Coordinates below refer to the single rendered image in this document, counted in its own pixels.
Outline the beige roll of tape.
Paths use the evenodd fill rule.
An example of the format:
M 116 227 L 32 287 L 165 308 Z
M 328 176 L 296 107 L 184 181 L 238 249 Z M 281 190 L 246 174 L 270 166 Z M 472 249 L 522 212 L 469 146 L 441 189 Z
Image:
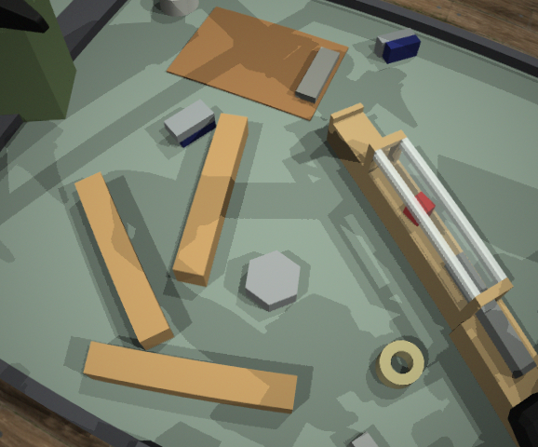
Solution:
M 391 366 L 392 357 L 406 360 L 408 370 L 398 373 Z M 380 381 L 391 388 L 400 389 L 411 385 L 424 370 L 424 357 L 421 350 L 411 342 L 398 340 L 388 344 L 379 354 L 375 363 L 375 371 Z

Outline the brown flat board with grey clip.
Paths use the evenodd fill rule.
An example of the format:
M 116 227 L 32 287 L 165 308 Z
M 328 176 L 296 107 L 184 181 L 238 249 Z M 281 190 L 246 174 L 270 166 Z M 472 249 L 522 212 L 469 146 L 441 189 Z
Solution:
M 192 80 L 311 121 L 347 49 L 226 10 L 199 44 Z

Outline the clear rectangular channel cover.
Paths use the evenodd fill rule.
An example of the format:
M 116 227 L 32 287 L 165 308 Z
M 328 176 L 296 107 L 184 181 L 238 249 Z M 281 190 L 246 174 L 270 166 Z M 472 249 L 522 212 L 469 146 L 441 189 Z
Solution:
M 407 137 L 374 151 L 369 176 L 460 312 L 507 278 Z

